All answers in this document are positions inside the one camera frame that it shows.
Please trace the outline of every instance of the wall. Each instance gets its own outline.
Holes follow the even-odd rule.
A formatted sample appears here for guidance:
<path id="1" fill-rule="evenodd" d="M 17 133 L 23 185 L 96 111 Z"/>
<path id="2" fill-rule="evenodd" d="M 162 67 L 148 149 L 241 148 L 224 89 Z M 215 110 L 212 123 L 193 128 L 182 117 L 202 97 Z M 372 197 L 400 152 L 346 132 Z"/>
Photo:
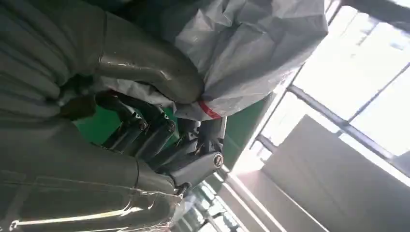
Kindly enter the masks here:
<path id="1" fill-rule="evenodd" d="M 410 230 L 410 188 L 308 116 L 263 172 L 329 231 Z"/>

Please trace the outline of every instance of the screw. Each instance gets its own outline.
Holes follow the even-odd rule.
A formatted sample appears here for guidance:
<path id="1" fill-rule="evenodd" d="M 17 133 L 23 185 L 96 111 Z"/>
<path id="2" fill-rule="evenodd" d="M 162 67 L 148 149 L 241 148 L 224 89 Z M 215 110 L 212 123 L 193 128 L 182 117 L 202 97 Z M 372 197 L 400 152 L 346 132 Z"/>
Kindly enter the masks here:
<path id="1" fill-rule="evenodd" d="M 223 155 L 221 153 L 217 153 L 214 156 L 214 166 L 217 168 L 222 167 L 223 165 Z"/>
<path id="2" fill-rule="evenodd" d="M 175 131 L 175 124 L 174 123 L 169 123 L 167 126 L 167 130 L 169 132 L 174 132 Z"/>
<path id="3" fill-rule="evenodd" d="M 146 122 L 141 122 L 140 123 L 140 130 L 145 131 L 145 129 L 148 127 L 148 124 Z"/>

